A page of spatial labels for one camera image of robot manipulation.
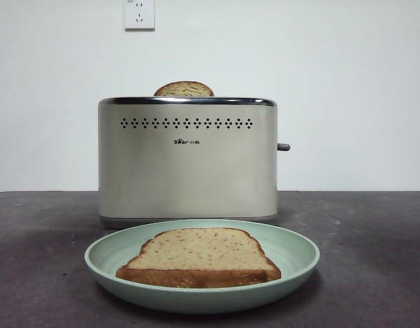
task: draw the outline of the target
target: electrical socket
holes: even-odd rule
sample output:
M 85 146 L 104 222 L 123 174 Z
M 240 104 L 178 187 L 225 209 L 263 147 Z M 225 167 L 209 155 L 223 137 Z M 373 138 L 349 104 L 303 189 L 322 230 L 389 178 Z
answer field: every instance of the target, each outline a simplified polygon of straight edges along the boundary
M 155 29 L 155 0 L 123 0 L 126 30 Z

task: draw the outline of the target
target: light green plate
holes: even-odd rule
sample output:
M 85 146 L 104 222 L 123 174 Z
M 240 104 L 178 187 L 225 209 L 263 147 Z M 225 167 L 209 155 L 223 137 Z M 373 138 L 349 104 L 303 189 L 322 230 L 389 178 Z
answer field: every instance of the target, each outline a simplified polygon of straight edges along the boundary
M 245 230 L 257 239 L 282 278 L 249 286 L 173 288 L 128 282 L 116 270 L 137 256 L 145 241 L 159 232 L 181 228 L 228 227 Z M 141 225 L 95 241 L 85 253 L 95 279 L 125 301 L 167 312 L 210 314 L 255 308 L 280 299 L 300 287 L 319 260 L 319 249 L 309 239 L 287 229 L 263 223 L 222 219 L 192 219 Z

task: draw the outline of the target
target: toaster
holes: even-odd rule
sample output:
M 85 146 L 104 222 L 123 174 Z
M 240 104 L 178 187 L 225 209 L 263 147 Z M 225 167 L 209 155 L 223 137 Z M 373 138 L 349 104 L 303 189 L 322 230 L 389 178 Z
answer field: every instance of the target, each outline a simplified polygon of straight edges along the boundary
M 262 98 L 99 102 L 99 216 L 106 228 L 277 213 L 277 105 Z

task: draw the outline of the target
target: plate rim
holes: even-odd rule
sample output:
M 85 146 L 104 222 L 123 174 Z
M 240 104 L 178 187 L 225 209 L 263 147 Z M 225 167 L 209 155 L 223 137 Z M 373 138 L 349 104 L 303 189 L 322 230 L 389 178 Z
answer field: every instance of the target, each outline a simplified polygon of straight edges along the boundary
M 110 238 L 111 236 L 113 236 L 115 234 L 120 234 L 120 233 L 123 233 L 124 231 L 128 231 L 128 230 L 138 229 L 142 226 L 162 225 L 162 224 L 166 224 L 166 223 L 175 223 L 175 222 L 187 223 L 187 222 L 190 222 L 190 221 L 193 221 L 193 222 L 196 222 L 196 221 L 217 221 L 217 222 L 222 222 L 222 223 L 223 222 L 248 223 L 248 224 L 252 224 L 252 225 L 268 226 L 268 227 L 271 227 L 271 228 L 284 230 L 286 232 L 289 232 L 289 233 L 292 233 L 292 234 L 295 234 L 295 235 L 301 237 L 302 239 L 307 241 L 309 244 L 311 244 L 311 246 L 315 250 L 315 258 L 313 259 L 313 261 L 308 266 L 304 267 L 303 269 L 301 269 L 299 271 L 296 271 L 295 273 L 293 273 L 289 277 L 272 280 L 270 282 L 263 282 L 263 283 L 260 283 L 260 284 L 251 284 L 251 285 L 245 285 L 245 286 L 232 286 L 232 287 L 219 287 L 219 288 L 178 288 L 178 287 L 165 287 L 165 286 L 148 285 L 148 284 L 142 284 L 142 283 L 139 283 L 139 282 L 130 282 L 129 280 L 120 279 L 120 278 L 114 277 L 113 275 L 105 273 L 104 271 L 98 269 L 89 259 L 90 252 L 96 246 L 96 244 L 102 242 L 104 239 Z M 158 290 L 158 291 L 164 291 L 164 292 L 214 293 L 214 292 L 235 292 L 235 291 L 240 291 L 240 290 L 250 290 L 250 289 L 255 289 L 255 288 L 263 288 L 265 286 L 273 286 L 273 285 L 281 284 L 282 282 L 290 282 L 291 280 L 297 279 L 298 277 L 304 275 L 305 273 L 308 273 L 310 270 L 315 268 L 317 263 L 319 262 L 320 256 L 321 256 L 321 252 L 319 250 L 319 247 L 311 239 L 303 236 L 302 234 L 299 234 L 298 232 L 295 232 L 295 231 L 292 231 L 292 230 L 289 230 L 289 229 L 286 229 L 286 228 L 282 228 L 282 227 L 279 227 L 277 225 L 271 225 L 271 224 L 254 222 L 254 221 L 242 221 L 242 220 L 230 220 L 230 219 L 177 219 L 177 220 L 172 220 L 172 221 L 161 221 L 161 222 L 153 222 L 153 223 L 137 225 L 135 227 L 119 230 L 119 231 L 113 232 L 111 234 L 108 234 L 107 236 L 101 237 L 101 238 L 95 240 L 93 243 L 90 244 L 90 246 L 87 247 L 87 249 L 84 253 L 84 260 L 85 260 L 87 266 L 89 267 L 89 269 L 94 271 L 96 274 L 101 275 L 102 277 L 104 277 L 108 280 L 111 280 L 113 282 L 116 282 L 116 283 L 119 283 L 119 284 L 126 284 L 130 287 L 139 287 L 139 288 L 143 288 L 143 289 Z

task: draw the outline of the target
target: toast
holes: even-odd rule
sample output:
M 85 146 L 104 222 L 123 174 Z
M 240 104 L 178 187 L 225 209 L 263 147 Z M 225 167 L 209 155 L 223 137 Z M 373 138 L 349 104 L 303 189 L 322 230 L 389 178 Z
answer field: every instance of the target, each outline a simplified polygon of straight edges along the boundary
M 204 83 L 195 81 L 178 81 L 159 88 L 154 96 L 211 97 L 213 90 Z
M 116 277 L 142 284 L 218 288 L 281 278 L 259 242 L 234 228 L 185 228 L 157 234 Z

